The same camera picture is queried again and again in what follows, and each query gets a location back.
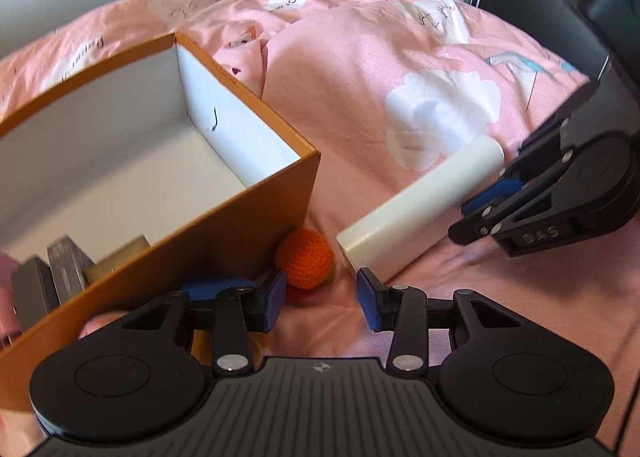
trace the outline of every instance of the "pink object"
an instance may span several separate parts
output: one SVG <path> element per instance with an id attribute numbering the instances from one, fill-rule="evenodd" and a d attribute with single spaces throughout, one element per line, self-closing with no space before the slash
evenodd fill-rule
<path id="1" fill-rule="evenodd" d="M 0 410 L 0 455 L 24 457 L 45 440 L 31 412 Z"/>
<path id="2" fill-rule="evenodd" d="M 122 318 L 124 315 L 126 315 L 126 313 L 127 311 L 113 311 L 94 316 L 91 320 L 84 324 L 84 327 L 82 327 L 82 330 L 78 335 L 78 339 L 89 336 L 89 334 L 91 334 L 92 332 L 95 332 L 105 325 L 116 321 L 118 318 Z"/>
<path id="3" fill-rule="evenodd" d="M 20 324 L 14 310 L 14 293 L 0 286 L 0 341 L 20 334 Z"/>
<path id="4" fill-rule="evenodd" d="M 525 33 L 453 0 L 120 0 L 0 62 L 0 118 L 114 53 L 180 30 L 322 151 L 307 225 L 337 254 L 331 284 L 285 307 L 274 354 L 386 357 L 335 235 L 479 134 L 507 157 L 586 78 Z M 433 297 L 470 287 L 600 357 L 611 446 L 640 363 L 640 225 L 508 259 L 443 239 L 393 281 Z M 434 334 L 432 363 L 448 353 Z M 640 447 L 632 418 L 623 456 Z"/>
<path id="5" fill-rule="evenodd" d="M 0 286 L 11 289 L 11 275 L 20 267 L 20 262 L 0 251 Z"/>

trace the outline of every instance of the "white paper roll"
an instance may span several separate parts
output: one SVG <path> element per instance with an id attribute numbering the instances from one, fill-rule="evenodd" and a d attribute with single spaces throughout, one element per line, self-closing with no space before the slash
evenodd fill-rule
<path id="1" fill-rule="evenodd" d="M 465 198 L 495 177 L 502 148 L 481 136 L 341 231 L 337 240 L 354 271 L 368 267 L 385 282 L 447 235 Z"/>

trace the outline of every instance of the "open cardboard box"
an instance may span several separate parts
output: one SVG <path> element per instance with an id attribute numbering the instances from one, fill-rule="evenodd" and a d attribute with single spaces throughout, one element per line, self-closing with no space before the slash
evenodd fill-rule
<path id="1" fill-rule="evenodd" d="M 152 246 L 0 353 L 0 409 L 29 410 L 37 364 L 92 316 L 199 275 L 256 277 L 301 225 L 320 154 L 186 36 L 94 65 L 0 124 L 0 250 L 69 235 L 94 260 Z"/>

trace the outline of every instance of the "pink duvet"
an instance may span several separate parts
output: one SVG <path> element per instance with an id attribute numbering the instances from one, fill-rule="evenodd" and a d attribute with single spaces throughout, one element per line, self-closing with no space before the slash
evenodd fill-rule
<path id="1" fill-rule="evenodd" d="M 0 117 L 92 63 L 181 30 L 322 151 L 308 226 L 335 235 L 479 134 L 513 155 L 585 81 L 493 15 L 453 0 L 120 0 L 0 62 Z M 470 287 L 607 363 L 612 445 L 640 367 L 640 227 L 508 259 L 443 239 L 396 281 L 433 297 Z M 337 256 L 335 281 L 288 304 L 270 351 L 385 358 Z M 433 361 L 448 352 L 433 335 Z M 623 455 L 640 447 L 640 413 Z"/>

